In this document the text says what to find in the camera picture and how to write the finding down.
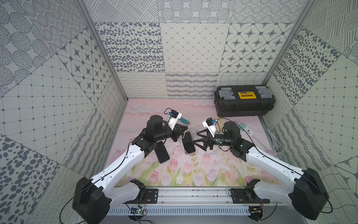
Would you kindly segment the teal flat tool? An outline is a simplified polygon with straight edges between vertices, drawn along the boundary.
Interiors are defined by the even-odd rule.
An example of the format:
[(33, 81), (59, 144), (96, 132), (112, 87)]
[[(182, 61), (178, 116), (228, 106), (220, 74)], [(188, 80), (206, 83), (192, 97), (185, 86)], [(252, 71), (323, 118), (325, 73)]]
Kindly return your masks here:
[(185, 118), (183, 118), (183, 117), (181, 117), (179, 120), (180, 120), (182, 123), (184, 123), (185, 125), (189, 125), (189, 124), (190, 124), (190, 122), (189, 122), (188, 120), (186, 120)]

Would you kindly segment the small circuit board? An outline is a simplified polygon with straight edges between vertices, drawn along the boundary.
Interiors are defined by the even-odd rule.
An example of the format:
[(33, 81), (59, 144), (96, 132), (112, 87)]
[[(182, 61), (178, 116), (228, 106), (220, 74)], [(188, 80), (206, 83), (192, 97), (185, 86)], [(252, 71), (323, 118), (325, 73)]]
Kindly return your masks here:
[(146, 209), (143, 208), (139, 208), (139, 207), (132, 207), (131, 208), (131, 213), (135, 214), (135, 215), (142, 215), (145, 216), (147, 214)]

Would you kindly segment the aluminium mounting rail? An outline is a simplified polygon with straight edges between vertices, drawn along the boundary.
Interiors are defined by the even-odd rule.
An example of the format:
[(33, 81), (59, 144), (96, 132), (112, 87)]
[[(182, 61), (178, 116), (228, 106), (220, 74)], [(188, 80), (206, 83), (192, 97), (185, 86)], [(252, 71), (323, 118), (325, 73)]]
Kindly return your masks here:
[[(269, 199), (271, 202), (279, 202), (292, 206), (293, 195), (288, 187), (275, 184), (264, 184), (259, 182), (252, 189), (249, 187), (246, 190), (253, 190), (260, 199)], [(115, 208), (125, 204), (125, 193), (131, 189), (139, 189), (137, 185), (130, 183), (123, 187), (115, 187), (110, 190), (109, 194), (105, 196), (109, 201), (110, 208)], [(210, 206), (210, 205), (224, 205), (234, 204), (228, 191), (230, 187), (158, 187), (158, 201), (157, 205), (193, 205), (193, 206)]]

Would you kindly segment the white power strip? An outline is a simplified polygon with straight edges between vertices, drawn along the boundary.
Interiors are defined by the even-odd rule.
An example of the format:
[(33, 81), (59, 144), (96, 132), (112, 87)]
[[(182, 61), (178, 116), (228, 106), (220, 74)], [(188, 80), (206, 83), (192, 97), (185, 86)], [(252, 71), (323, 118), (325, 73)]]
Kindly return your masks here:
[(236, 124), (237, 124), (237, 126), (240, 127), (240, 130), (241, 130), (241, 131), (243, 131), (243, 132), (245, 131), (245, 132), (247, 132), (249, 135), (252, 135), (252, 134), (253, 134), (253, 131), (252, 131), (251, 129), (249, 129), (249, 126), (251, 125), (250, 122), (247, 122), (247, 123), (237, 122)]

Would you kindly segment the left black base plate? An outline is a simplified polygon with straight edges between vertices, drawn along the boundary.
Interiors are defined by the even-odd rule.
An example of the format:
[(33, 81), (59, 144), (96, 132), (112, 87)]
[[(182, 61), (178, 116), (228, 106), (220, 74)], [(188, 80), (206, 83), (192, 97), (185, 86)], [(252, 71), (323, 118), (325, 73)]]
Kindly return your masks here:
[(131, 189), (125, 193), (124, 203), (129, 204), (156, 204), (158, 189)]

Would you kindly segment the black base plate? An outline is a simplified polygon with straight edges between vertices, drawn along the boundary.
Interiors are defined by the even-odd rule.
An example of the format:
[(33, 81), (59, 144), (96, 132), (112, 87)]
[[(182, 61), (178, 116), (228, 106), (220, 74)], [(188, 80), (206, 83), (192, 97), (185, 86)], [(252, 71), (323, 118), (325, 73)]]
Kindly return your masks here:
[(269, 204), (269, 199), (260, 199), (253, 190), (246, 190), (245, 188), (231, 188), (228, 191), (234, 204)]
[(158, 189), (131, 189), (125, 193), (124, 203), (129, 204), (156, 204)]

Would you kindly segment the pink floral table mat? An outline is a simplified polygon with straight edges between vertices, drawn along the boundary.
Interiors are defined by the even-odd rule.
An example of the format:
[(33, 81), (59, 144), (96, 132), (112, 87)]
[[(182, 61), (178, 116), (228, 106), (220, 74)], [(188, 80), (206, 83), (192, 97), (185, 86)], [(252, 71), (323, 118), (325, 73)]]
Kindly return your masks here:
[[(115, 136), (107, 164), (113, 163), (127, 149), (128, 143), (137, 137), (146, 127), (153, 115), (168, 120), (166, 110), (174, 109), (182, 113), (188, 121), (188, 130), (193, 139), (202, 130), (203, 121), (217, 118), (211, 99), (131, 99)], [(280, 181), (255, 165), (235, 157), (227, 147), (214, 147), (203, 151), (196, 148), (192, 154), (185, 152), (182, 142), (168, 139), (165, 144), (169, 160), (159, 163), (155, 152), (131, 168), (118, 182), (126, 185), (132, 179), (138, 179), (146, 186), (175, 187), (241, 187), (252, 179), (279, 184)]]

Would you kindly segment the black smartphone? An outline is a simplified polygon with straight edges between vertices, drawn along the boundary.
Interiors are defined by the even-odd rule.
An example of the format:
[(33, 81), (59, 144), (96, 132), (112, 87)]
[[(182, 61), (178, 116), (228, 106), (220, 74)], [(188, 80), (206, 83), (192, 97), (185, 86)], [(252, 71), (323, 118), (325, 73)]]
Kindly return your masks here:
[(155, 153), (156, 153), (156, 156), (157, 156), (160, 164), (163, 164), (163, 163), (167, 162), (168, 160), (170, 160), (170, 156), (169, 156), (167, 149), (165, 147), (165, 142), (166, 141), (158, 142), (157, 146), (155, 148)]
[(195, 153), (195, 146), (190, 132), (185, 132), (182, 136), (182, 145), (187, 154)]

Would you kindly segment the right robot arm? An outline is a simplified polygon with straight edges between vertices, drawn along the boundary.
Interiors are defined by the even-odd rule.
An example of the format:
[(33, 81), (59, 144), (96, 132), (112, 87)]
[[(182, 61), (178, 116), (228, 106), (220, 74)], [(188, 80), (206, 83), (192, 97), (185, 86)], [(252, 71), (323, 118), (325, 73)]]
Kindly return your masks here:
[(205, 129), (197, 132), (200, 138), (194, 140), (193, 144), (204, 151), (214, 146), (228, 147), (235, 157), (260, 167), (283, 183), (277, 185), (253, 179), (246, 186), (250, 194), (259, 199), (291, 205), (310, 220), (316, 220), (323, 213), (324, 206), (331, 203), (317, 171), (295, 167), (265, 153), (251, 140), (242, 138), (243, 129), (236, 122), (225, 122), (221, 133), (217, 132), (216, 123), (217, 120), (204, 121)]

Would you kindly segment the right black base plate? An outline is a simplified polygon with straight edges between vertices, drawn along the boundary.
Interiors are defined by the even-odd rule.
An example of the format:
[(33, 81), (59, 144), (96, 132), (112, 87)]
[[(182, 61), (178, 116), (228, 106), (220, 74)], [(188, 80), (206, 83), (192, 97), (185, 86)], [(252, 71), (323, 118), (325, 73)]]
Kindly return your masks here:
[(228, 191), (234, 204), (269, 204), (269, 199), (260, 199), (253, 190), (246, 190), (245, 188), (231, 188)]

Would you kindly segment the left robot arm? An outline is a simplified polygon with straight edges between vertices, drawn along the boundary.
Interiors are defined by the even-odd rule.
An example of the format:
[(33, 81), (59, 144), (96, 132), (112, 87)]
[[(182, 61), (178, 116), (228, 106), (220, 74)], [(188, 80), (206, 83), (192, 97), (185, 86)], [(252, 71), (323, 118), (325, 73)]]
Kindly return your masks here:
[(122, 187), (116, 184), (136, 164), (144, 160), (152, 151), (159, 163), (164, 163), (170, 156), (164, 146), (167, 139), (176, 142), (188, 129), (178, 124), (182, 114), (172, 110), (169, 121), (160, 115), (153, 115), (146, 127), (128, 145), (128, 149), (103, 171), (88, 179), (78, 181), (72, 202), (72, 208), (84, 222), (99, 224), (109, 210), (127, 202), (142, 202), (146, 186), (140, 180), (133, 179)]

